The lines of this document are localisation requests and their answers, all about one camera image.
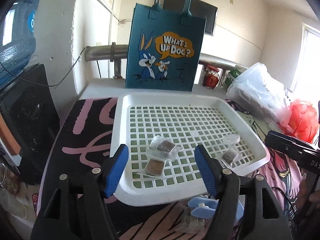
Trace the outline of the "clear round lid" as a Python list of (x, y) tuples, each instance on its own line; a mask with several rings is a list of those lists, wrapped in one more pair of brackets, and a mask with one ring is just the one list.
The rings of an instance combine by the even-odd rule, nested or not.
[(222, 138), (222, 142), (225, 145), (236, 145), (240, 142), (240, 139), (241, 137), (239, 134), (228, 134)]

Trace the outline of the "tan brown cube packet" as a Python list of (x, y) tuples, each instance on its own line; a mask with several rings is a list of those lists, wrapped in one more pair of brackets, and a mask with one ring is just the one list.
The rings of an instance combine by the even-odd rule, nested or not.
[(164, 168), (166, 163), (175, 161), (177, 155), (157, 150), (147, 150), (146, 157), (148, 159), (146, 166), (137, 173), (141, 176), (164, 179)]

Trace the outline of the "blue rounded case piece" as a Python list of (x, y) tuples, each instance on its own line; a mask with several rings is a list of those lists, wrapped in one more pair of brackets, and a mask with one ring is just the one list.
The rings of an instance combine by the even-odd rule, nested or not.
[(217, 208), (211, 209), (207, 206), (204, 206), (203, 204), (200, 204), (200, 207), (194, 208), (193, 211), (191, 212), (191, 214), (195, 217), (198, 217), (198, 218), (209, 219), (209, 218), (213, 217), (216, 210), (217, 210)]

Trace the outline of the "dark brown cube packet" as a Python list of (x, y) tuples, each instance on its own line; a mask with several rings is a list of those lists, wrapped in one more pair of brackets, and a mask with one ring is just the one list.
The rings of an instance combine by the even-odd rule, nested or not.
[(177, 146), (168, 138), (160, 135), (157, 135), (152, 139), (149, 148), (163, 152), (167, 155), (175, 155), (180, 151), (180, 146)]

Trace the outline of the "red plastic bag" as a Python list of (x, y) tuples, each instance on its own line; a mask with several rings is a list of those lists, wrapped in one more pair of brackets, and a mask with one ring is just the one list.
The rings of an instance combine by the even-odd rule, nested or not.
[(289, 122), (283, 127), (284, 133), (302, 141), (313, 143), (319, 129), (316, 109), (312, 104), (296, 99), (291, 102), (290, 111)]

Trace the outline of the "white perforated plastic tray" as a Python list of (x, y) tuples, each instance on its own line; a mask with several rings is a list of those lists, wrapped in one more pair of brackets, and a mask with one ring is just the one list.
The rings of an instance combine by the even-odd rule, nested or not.
[[(115, 197), (130, 206), (177, 202), (206, 191), (194, 157), (195, 147), (220, 159), (227, 146), (223, 137), (240, 135), (239, 158), (232, 171), (245, 176), (265, 165), (270, 154), (253, 129), (232, 107), (216, 97), (174, 93), (132, 93), (116, 105), (111, 154), (119, 145), (129, 149), (129, 159)], [(161, 135), (180, 147), (177, 158), (165, 165), (163, 178), (141, 175), (152, 139)]]

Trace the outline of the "clear plastic bag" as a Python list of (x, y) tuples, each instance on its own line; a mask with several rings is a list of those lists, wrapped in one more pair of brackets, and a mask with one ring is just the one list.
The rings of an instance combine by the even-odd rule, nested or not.
[(292, 111), (284, 85), (272, 78), (260, 62), (235, 78), (227, 89), (227, 98), (267, 122), (281, 126), (289, 123)]

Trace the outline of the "red sauce jar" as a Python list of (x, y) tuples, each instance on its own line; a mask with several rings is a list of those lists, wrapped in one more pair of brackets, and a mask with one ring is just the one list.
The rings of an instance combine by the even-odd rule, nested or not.
[(214, 89), (219, 82), (219, 69), (210, 64), (204, 67), (204, 77), (202, 85), (207, 88)]

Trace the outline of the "green white carton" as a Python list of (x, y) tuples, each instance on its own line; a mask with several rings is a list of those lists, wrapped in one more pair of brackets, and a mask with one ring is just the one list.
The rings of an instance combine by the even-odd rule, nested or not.
[(222, 87), (227, 90), (228, 87), (232, 84), (232, 82), (243, 72), (247, 70), (247, 67), (236, 65), (232, 70), (230, 70), (224, 78), (222, 83)]

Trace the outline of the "teal Bugs Bunny tote bag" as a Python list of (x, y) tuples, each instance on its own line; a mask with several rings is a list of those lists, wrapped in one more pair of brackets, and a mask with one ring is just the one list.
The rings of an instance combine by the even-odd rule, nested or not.
[(125, 87), (190, 92), (199, 63), (206, 20), (181, 12), (137, 3), (133, 10)]

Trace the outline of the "blue water jug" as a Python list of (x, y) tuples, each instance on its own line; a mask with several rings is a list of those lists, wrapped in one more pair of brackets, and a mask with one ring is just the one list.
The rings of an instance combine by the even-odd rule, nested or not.
[(16, 0), (1, 24), (1, 87), (19, 75), (36, 49), (35, 15), (40, 0)]

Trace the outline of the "metal bed rail pipe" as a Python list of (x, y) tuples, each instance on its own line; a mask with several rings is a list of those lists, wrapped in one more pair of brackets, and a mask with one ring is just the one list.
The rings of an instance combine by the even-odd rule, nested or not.
[[(127, 51), (127, 44), (116, 45), (114, 42), (110, 46), (87, 46), (85, 48), (85, 60), (87, 62), (110, 60), (111, 62), (114, 62), (114, 78), (122, 78), (121, 60), (127, 59)], [(233, 70), (236, 67), (247, 69), (247, 67), (241, 64), (204, 53), (200, 54), (199, 64), (210, 64), (223, 69), (223, 73), (227, 70)]]

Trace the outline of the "black wall monitor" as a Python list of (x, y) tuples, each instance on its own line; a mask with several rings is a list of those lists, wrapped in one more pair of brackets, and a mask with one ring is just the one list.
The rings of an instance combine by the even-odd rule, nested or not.
[[(164, 0), (163, 9), (182, 12), (185, 0)], [(195, 17), (206, 19), (205, 34), (213, 36), (218, 8), (201, 0), (191, 0), (190, 12)]]

